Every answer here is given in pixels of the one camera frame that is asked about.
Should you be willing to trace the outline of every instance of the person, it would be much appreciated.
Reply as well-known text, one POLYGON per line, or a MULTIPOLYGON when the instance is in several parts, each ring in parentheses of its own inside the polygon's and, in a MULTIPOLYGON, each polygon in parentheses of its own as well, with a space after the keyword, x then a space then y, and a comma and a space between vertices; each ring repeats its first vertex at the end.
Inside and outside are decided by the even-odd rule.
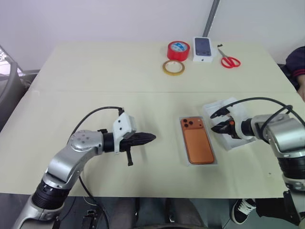
MULTIPOLYGON (((305 102, 305 46, 297 48, 288 55, 286 65, 282 66, 281 69, 305 102)), ((283 198, 238 199, 231 210, 232 221, 236 224, 243 224, 255 209, 260 217, 279 218, 298 224, 286 212, 283 198)))
POLYGON ((294 50, 281 69, 305 102, 305 46, 294 50))
POLYGON ((299 221, 287 212, 284 198, 238 199, 232 207, 231 219, 236 224, 243 224, 255 209, 259 217, 284 219, 299 225, 299 221))
MULTIPOLYGON (((110 229, 133 229, 140 210, 140 198, 119 198, 110 219, 110 229)), ((142 229, 208 229, 194 204, 187 198, 167 198, 164 206, 164 224, 142 229)))

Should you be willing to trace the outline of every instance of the silver robotic arm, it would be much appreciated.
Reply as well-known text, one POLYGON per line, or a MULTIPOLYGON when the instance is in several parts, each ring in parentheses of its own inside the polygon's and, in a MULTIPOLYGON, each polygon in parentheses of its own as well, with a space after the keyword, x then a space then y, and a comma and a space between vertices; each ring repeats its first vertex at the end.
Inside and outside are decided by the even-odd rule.
POLYGON ((152 134, 135 133, 134 118, 125 112, 114 122, 112 131, 81 130, 74 133, 65 148, 49 163, 35 193, 29 197, 12 229, 20 229, 28 219, 54 220, 60 214, 85 164, 92 157, 103 152, 126 151, 128 165, 132 165, 130 147, 144 145, 155 139, 152 134))
POLYGON ((271 114, 258 115, 237 122, 230 118, 217 124, 212 130, 242 139, 243 136, 235 131, 235 123, 240 123, 239 129, 243 135, 255 136, 270 144, 289 189, 284 192, 286 210, 299 223, 305 220, 305 127, 288 114, 278 114, 265 124, 270 117, 271 114))

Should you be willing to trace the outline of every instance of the beige tabletop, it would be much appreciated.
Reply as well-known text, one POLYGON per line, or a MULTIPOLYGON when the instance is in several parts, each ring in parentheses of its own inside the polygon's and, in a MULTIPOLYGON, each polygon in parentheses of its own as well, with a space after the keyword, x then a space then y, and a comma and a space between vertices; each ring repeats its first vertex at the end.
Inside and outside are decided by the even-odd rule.
MULTIPOLYGON (((35 191, 51 158, 76 124, 91 110, 123 106, 140 132, 157 138, 125 153, 105 153, 84 170, 95 196, 181 198, 270 198, 286 190, 269 145, 255 141, 229 152, 210 132, 216 166, 187 166, 178 119, 202 114, 202 106, 220 99, 266 96, 292 104, 304 118, 305 107, 270 55, 257 44, 223 43, 241 60, 226 69, 220 55, 212 63, 184 62, 185 72, 162 71, 167 43, 71 42, 59 45, 47 60, 0 133, 0 192, 35 191)), ((251 115, 279 107, 247 102, 251 115)), ((115 111, 100 111, 80 129, 111 130, 115 111)), ((77 182, 70 195, 85 195, 77 182)))
MULTIPOLYGON (((304 103, 296 93, 124 93, 40 92, 23 97, 0 133, 0 192, 30 194, 35 191, 51 158, 65 146, 76 124, 91 110, 106 105, 123 106, 135 117, 138 131, 157 138, 132 148, 134 165, 125 153, 104 153, 91 159, 84 180, 95 196, 178 198, 281 197, 284 182, 269 145, 255 141, 229 152, 211 142, 216 166, 187 166, 182 147, 180 116, 202 115, 202 106, 220 99, 266 96, 292 104, 305 118, 304 103)), ((251 115, 269 114, 279 106, 268 101, 244 104, 251 115)), ((100 111, 80 129, 111 129, 115 111, 100 111)), ((70 195, 85 192, 77 182, 70 195)))
POLYGON ((241 66, 184 61, 180 76, 166 75, 162 64, 168 42, 69 42, 59 45, 32 87, 45 91, 103 92, 294 92, 269 53, 261 45, 223 42, 221 49, 241 66))

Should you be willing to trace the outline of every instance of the person's leg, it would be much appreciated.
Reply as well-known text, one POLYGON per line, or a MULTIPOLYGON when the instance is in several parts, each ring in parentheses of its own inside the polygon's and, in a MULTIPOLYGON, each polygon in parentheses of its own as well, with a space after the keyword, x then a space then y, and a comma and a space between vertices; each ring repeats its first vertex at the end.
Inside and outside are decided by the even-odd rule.
POLYGON ((298 222, 287 213, 283 198, 238 199, 231 212, 233 222, 236 224, 243 224, 254 209, 256 209, 256 213, 259 217, 273 217, 284 219, 296 225, 298 224, 298 222))
POLYGON ((254 209, 256 209, 254 199, 238 199, 231 211, 232 221, 236 224, 243 224, 254 209))
POLYGON ((168 198, 165 204, 166 221, 171 214, 175 223, 194 226, 204 226, 203 221, 194 204, 187 198, 168 198))
POLYGON ((132 229, 135 223, 135 198, 119 198, 111 216, 110 229, 132 229))
POLYGON ((273 217, 278 219, 284 219, 288 222, 298 225, 298 222, 287 213, 284 198, 265 198, 255 199, 256 212, 259 217, 273 217))

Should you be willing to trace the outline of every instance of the orange smartphone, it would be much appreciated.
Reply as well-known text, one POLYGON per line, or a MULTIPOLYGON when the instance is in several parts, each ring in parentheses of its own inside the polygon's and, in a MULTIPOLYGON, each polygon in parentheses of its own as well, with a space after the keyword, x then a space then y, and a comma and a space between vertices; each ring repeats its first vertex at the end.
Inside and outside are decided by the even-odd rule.
POLYGON ((214 155, 202 119, 199 117, 183 118, 181 127, 190 163, 213 163, 214 155))

